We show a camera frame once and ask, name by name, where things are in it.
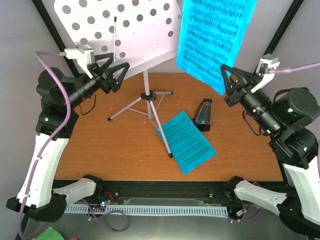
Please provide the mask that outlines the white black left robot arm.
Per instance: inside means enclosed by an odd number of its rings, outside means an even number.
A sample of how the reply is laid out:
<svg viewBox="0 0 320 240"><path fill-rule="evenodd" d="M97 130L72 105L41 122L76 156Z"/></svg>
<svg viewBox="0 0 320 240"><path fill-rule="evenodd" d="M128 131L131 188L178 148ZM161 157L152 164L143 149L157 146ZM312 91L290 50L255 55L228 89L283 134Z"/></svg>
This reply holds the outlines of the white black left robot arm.
<svg viewBox="0 0 320 240"><path fill-rule="evenodd" d="M103 198L99 177L87 174L60 188L53 188L53 181L79 118L75 108L97 90L117 92L129 68L128 62L112 66L107 61L102 66L89 66L92 77L67 77L56 67L39 75L36 91L41 96L42 110L35 128L35 148L21 190L7 200L8 209L39 222L54 223L67 207L81 199L89 197L96 202Z"/></svg>

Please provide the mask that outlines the white tripod music stand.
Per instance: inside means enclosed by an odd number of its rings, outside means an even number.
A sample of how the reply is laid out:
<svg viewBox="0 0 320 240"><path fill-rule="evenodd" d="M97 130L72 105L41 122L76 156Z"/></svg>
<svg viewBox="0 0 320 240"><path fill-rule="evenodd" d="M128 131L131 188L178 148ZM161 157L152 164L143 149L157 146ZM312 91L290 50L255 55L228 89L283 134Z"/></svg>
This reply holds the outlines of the white tripod music stand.
<svg viewBox="0 0 320 240"><path fill-rule="evenodd" d="M125 77L177 56L182 22L175 0L56 0L55 13L76 48L113 53L113 65L129 63Z"/></svg>

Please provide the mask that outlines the blue sheet music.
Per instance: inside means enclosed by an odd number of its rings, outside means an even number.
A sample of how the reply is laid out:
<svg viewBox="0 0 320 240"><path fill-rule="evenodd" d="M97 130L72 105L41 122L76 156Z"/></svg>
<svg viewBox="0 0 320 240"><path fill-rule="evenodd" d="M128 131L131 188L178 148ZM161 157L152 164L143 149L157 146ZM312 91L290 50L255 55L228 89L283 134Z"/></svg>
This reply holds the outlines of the blue sheet music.
<svg viewBox="0 0 320 240"><path fill-rule="evenodd" d="M217 151L183 110L163 124L168 146L183 174L216 156Z"/></svg>
<svg viewBox="0 0 320 240"><path fill-rule="evenodd" d="M185 0L177 66L223 95L221 66L235 65L256 4L255 0Z"/></svg>

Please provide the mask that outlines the black metronome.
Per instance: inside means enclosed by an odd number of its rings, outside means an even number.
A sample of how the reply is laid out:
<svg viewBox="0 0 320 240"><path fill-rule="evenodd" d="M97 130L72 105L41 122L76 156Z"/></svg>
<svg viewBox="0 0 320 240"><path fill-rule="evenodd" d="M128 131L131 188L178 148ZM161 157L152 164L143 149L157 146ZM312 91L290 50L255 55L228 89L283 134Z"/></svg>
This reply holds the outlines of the black metronome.
<svg viewBox="0 0 320 240"><path fill-rule="evenodd" d="M212 123L212 99L204 98L198 106L194 118L194 125L201 132L209 132Z"/></svg>

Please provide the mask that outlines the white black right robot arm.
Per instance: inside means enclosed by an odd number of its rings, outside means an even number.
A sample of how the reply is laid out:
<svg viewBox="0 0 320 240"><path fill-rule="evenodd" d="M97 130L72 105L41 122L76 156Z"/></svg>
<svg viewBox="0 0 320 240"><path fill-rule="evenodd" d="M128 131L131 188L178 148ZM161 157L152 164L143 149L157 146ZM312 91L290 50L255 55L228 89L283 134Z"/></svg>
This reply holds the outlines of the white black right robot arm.
<svg viewBox="0 0 320 240"><path fill-rule="evenodd" d="M275 75L318 66L312 63L280 69L278 59L267 54L255 73L226 64L220 68L224 101L230 107L241 104L243 117L252 117L259 133L270 138L269 146L296 191L294 195L276 192L234 176L224 185L224 198L230 203L258 205L277 215L290 230L313 238L320 236L320 143L307 126L320 115L320 107L306 87L282 89L273 99L262 89Z"/></svg>

